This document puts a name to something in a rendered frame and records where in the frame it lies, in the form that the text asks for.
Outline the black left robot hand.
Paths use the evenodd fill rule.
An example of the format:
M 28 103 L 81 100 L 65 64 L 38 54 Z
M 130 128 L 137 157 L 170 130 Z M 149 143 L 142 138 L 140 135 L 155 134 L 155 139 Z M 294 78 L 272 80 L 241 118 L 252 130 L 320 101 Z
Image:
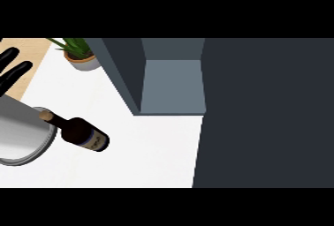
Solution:
M 4 52 L 0 54 L 0 72 L 13 62 L 17 54 L 19 49 L 14 47 L 6 49 Z M 23 61 L 0 76 L 0 97 L 6 94 L 6 91 L 14 85 L 17 79 L 28 72 L 31 67 L 32 63 L 29 61 Z

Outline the dark wine bottle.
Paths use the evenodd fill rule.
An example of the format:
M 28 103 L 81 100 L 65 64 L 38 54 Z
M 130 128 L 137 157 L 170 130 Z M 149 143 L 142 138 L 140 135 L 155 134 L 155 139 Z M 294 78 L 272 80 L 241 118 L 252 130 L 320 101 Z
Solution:
M 65 119 L 51 111 L 43 110 L 38 118 L 60 129 L 60 137 L 66 142 L 96 152 L 106 149 L 108 135 L 79 117 Z

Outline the grey open cabinet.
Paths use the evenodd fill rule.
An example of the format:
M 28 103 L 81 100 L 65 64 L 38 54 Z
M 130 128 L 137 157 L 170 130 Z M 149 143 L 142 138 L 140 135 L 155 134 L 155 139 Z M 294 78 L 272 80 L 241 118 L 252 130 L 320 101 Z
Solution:
M 88 38 L 85 42 L 133 115 L 205 114 L 202 38 Z

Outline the dark grey cabinet door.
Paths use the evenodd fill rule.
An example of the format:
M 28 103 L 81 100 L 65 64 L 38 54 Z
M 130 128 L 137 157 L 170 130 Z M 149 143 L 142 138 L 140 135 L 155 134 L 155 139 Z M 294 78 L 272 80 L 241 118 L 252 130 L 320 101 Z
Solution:
M 205 41 L 196 187 L 334 187 L 334 39 Z

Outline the potted green plant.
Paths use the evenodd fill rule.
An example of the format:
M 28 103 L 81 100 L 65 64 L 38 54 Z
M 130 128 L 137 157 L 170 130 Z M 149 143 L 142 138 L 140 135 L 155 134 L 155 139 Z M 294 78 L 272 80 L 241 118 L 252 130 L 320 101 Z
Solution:
M 57 45 L 57 50 L 62 51 L 72 67 L 82 72 L 94 70 L 100 64 L 84 38 L 63 38 L 62 40 L 63 43 L 48 38 L 48 41 Z

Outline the grey round plate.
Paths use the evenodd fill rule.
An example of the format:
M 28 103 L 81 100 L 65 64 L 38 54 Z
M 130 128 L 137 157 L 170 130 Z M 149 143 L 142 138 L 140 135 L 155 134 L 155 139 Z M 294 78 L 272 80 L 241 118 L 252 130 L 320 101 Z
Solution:
M 38 118 L 43 110 L 0 109 L 0 164 L 6 166 L 31 163 L 50 147 L 57 128 Z

